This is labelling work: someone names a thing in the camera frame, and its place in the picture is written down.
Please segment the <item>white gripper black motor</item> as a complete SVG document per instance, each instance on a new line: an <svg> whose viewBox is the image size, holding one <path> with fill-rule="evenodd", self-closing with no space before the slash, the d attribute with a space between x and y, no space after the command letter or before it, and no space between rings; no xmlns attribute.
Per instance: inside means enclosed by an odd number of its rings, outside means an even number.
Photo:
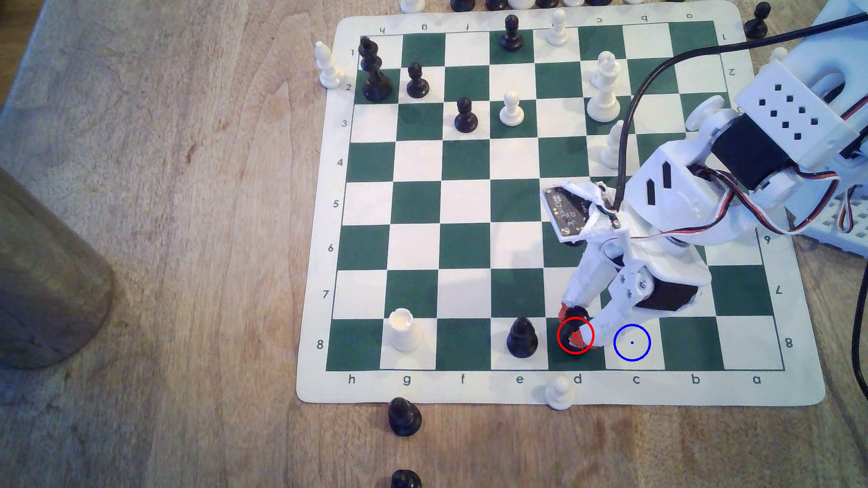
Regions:
<svg viewBox="0 0 868 488"><path fill-rule="evenodd" d="M615 275L610 259L618 254L623 265ZM570 317L569 310L577 307L587 318L591 302L609 286L610 302L589 325L571 334L572 347L606 347L621 327L641 325L656 314L674 314L693 305L711 280L708 265L695 246L676 245L664 238L632 239L621 231L603 240L602 247L587 245L562 295L558 318Z"/></svg>

